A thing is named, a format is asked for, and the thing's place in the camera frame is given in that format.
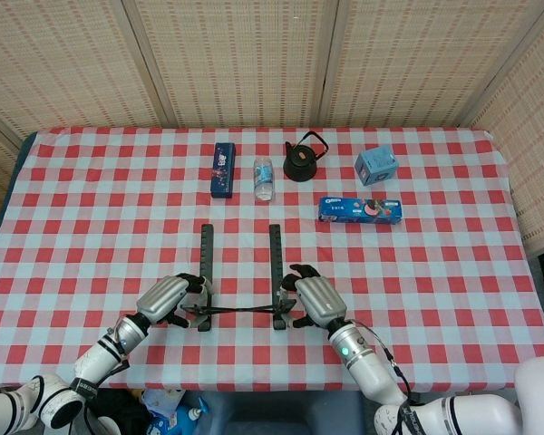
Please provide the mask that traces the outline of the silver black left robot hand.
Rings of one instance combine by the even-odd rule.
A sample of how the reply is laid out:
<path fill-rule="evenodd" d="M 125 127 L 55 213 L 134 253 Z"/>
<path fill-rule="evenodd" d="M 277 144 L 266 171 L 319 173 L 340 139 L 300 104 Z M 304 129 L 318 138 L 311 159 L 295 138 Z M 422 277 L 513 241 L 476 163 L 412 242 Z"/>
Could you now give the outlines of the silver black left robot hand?
<path fill-rule="evenodd" d="M 187 294 L 200 295 L 200 299 L 207 302 L 211 295 L 211 282 L 205 276 L 187 273 L 165 276 L 137 300 L 137 313 L 144 316 L 149 324 L 166 322 L 207 331 L 208 327 L 202 326 L 208 321 L 206 314 L 194 314 L 192 321 L 176 314 Z"/>

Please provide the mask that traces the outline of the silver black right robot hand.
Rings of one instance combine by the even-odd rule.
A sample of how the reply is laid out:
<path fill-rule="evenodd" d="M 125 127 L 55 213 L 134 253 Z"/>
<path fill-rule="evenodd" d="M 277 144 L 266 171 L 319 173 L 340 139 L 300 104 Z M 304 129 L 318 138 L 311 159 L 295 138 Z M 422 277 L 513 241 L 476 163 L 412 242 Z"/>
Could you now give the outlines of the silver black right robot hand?
<path fill-rule="evenodd" d="M 331 282 L 311 265 L 293 264 L 281 287 L 296 293 L 306 315 L 292 322 L 294 328 L 317 326 L 331 330 L 345 321 L 347 307 Z"/>

